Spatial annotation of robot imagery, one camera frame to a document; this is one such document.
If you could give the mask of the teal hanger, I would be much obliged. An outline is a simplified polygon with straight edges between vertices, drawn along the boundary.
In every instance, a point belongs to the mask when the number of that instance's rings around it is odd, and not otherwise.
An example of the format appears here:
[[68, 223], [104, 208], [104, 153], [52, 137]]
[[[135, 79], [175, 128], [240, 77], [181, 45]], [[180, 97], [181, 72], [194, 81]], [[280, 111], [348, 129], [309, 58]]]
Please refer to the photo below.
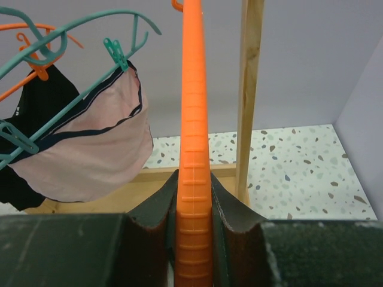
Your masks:
[[[25, 81], [19, 84], [21, 97], [20, 114], [1, 120], [1, 167], [14, 164], [22, 159], [38, 155], [54, 145], [60, 136], [54, 133], [59, 125], [80, 107], [80, 102], [102, 81], [113, 72], [126, 71], [129, 58], [140, 50], [147, 42], [148, 34], [141, 42], [137, 40], [138, 22], [143, 20], [158, 35], [158, 26], [147, 16], [127, 9], [103, 10], [65, 25], [53, 28], [43, 35], [38, 25], [24, 12], [1, 7], [1, 14], [14, 16], [23, 20], [26, 27], [35, 35], [36, 40], [30, 43], [23, 34], [21, 40], [26, 44], [6, 64], [1, 66], [1, 77], [5, 77], [22, 62], [30, 66]], [[130, 15], [133, 17], [132, 38], [129, 52], [125, 53], [118, 40], [104, 39], [104, 46], [114, 62], [113, 68], [101, 76], [85, 91], [80, 92], [76, 86], [56, 66], [65, 53], [69, 31], [106, 16]]]

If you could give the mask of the pink underwear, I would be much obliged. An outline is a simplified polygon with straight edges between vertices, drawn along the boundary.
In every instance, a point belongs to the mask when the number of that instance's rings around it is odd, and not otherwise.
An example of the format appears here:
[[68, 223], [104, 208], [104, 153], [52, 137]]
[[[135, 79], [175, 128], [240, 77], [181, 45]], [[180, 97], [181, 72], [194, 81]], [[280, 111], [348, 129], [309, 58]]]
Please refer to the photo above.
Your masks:
[[61, 202], [107, 196], [131, 181], [153, 152], [148, 101], [136, 67], [116, 69], [10, 168], [37, 193]]

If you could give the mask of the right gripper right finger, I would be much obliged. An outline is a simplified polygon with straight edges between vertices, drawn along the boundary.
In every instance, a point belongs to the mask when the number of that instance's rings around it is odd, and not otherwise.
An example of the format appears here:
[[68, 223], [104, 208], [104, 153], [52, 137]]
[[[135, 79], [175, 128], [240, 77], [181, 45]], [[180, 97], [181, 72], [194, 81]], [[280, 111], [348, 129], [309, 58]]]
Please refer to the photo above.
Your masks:
[[215, 286], [382, 285], [382, 222], [266, 219], [211, 186]]

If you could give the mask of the teal clip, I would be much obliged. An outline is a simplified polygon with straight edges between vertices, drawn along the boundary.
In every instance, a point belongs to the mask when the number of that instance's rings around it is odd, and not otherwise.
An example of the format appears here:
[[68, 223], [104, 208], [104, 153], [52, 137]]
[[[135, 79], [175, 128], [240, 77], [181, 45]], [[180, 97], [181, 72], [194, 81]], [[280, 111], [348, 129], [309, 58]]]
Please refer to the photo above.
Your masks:
[[117, 39], [111, 40], [109, 38], [105, 38], [103, 40], [103, 44], [113, 59], [114, 63], [119, 65], [122, 71], [128, 70], [129, 65], [119, 41]]
[[30, 154], [39, 151], [38, 146], [11, 123], [1, 120], [1, 137]]

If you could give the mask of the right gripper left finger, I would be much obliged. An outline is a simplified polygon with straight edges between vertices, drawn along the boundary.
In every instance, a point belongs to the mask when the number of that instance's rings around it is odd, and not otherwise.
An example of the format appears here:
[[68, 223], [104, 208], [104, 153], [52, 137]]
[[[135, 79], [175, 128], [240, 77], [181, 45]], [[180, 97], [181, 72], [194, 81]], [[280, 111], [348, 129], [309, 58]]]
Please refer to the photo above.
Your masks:
[[166, 286], [174, 172], [128, 213], [1, 217], [2, 286]]

